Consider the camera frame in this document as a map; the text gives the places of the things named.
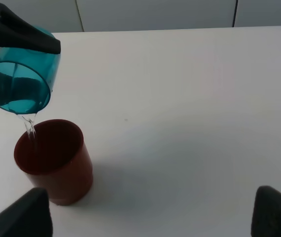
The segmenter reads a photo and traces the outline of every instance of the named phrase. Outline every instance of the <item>white wall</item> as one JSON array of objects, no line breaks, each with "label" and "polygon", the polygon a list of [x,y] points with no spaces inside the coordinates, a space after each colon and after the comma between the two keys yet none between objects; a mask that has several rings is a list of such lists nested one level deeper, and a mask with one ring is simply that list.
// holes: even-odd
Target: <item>white wall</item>
[{"label": "white wall", "polygon": [[281,0],[239,0],[235,26],[281,26]]},{"label": "white wall", "polygon": [[85,31],[232,27],[236,0],[77,0]]},{"label": "white wall", "polygon": [[0,0],[23,20],[51,32],[81,32],[75,0]]}]

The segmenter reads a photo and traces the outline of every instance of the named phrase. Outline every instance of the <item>red cup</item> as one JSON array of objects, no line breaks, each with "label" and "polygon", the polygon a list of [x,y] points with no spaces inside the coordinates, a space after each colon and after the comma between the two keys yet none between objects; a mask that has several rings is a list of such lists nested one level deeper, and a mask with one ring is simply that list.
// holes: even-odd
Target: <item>red cup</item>
[{"label": "red cup", "polygon": [[53,119],[35,125],[35,142],[25,132],[14,149],[18,167],[36,187],[45,188],[51,202],[70,205],[80,200],[93,182],[92,163],[80,128]]}]

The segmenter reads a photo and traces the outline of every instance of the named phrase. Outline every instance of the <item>water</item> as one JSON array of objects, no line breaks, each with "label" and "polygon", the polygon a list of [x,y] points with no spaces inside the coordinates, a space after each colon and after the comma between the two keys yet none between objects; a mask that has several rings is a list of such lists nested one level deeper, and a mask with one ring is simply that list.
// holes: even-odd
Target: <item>water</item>
[{"label": "water", "polygon": [[26,126],[27,129],[28,137],[30,141],[33,143],[34,148],[36,150],[37,142],[36,142],[36,131],[34,128],[36,114],[18,115],[18,117],[24,122],[24,125]]}]

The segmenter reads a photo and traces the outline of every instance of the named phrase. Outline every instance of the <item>cup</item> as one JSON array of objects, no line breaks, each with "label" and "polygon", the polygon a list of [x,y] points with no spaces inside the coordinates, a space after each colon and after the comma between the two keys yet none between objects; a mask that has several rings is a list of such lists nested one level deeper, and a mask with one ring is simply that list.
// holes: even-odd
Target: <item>cup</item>
[{"label": "cup", "polygon": [[44,109],[50,101],[60,57],[24,48],[0,48],[0,108],[15,114]]},{"label": "cup", "polygon": [[93,183],[92,163],[80,128],[53,119],[35,125],[31,141],[25,132],[14,149],[18,167],[36,187],[45,188],[51,202],[70,205],[81,199]]}]

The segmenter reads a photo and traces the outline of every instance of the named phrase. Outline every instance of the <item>table surface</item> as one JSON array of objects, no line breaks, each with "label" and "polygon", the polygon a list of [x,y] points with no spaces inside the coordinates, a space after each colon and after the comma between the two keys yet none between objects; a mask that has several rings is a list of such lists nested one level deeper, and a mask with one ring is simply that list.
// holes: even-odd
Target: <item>table surface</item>
[{"label": "table surface", "polygon": [[[36,122],[78,124],[90,193],[50,205],[56,237],[249,237],[256,189],[281,191],[281,27],[60,33]],[[0,110],[0,211],[31,183]]]}]

